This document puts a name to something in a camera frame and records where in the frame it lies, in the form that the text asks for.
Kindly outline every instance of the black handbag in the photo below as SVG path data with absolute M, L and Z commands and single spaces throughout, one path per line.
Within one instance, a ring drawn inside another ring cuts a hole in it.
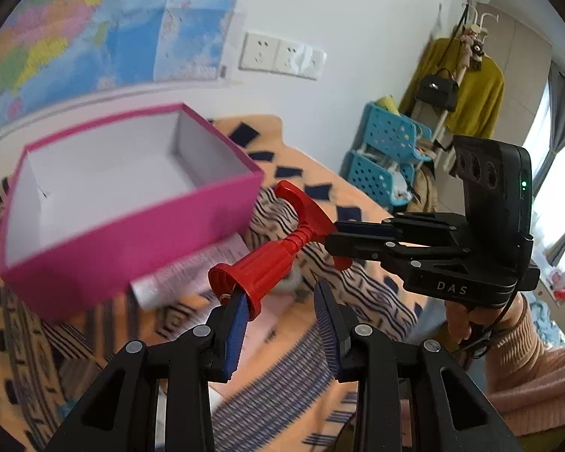
M 442 68 L 435 75 L 426 75 L 420 81 L 416 99 L 433 107 L 453 112 L 458 103 L 458 83 L 450 77 L 440 76 L 439 74 L 443 70 L 446 70 L 450 75 L 449 70 Z

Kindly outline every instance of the bedsheet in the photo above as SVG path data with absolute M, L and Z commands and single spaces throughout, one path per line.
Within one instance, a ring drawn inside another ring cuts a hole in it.
M 381 207 L 341 177 L 282 141 L 281 120 L 249 116 L 214 122 L 264 170 L 264 184 L 244 235 L 253 249 L 284 237 L 297 224 L 273 186 L 286 179 L 303 189 L 332 220 L 381 221 Z M 8 180 L 0 181 L 0 211 Z M 318 451 L 335 440 L 354 413 L 353 383 L 328 371 L 316 329 L 313 288 L 324 277 L 338 300 L 363 322 L 403 340 L 417 323 L 426 297 L 374 262 L 337 272 L 317 243 L 299 255 L 302 284 L 250 362 L 218 388 L 224 402 L 212 415 L 218 451 Z M 60 324 L 31 313 L 0 280 L 0 434 L 7 450 L 41 450 L 95 376 L 125 342 L 169 340 L 208 306 L 210 293 L 143 311 L 130 291 Z

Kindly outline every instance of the human hand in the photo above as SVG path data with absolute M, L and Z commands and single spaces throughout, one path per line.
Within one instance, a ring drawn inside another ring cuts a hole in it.
M 521 313 L 523 312 L 524 299 L 521 294 L 511 304 L 510 308 L 502 318 L 497 329 L 505 330 L 515 326 Z M 482 326 L 489 326 L 500 315 L 502 309 L 487 309 L 484 307 L 477 307 L 473 311 L 469 310 L 459 302 L 446 301 L 446 319 L 447 331 L 452 340 L 460 343 L 462 340 L 467 340 L 471 335 L 471 323 Z

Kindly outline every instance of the world map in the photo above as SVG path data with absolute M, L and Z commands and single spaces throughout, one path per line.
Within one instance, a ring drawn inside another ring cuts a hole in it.
M 0 29 L 0 127 L 77 96 L 217 80 L 236 0 L 22 0 Z

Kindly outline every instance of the pink box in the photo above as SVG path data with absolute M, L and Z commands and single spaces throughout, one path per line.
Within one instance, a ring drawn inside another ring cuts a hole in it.
M 263 173 L 183 104 L 104 117 L 28 145 L 0 230 L 0 276 L 55 321 L 242 232 Z

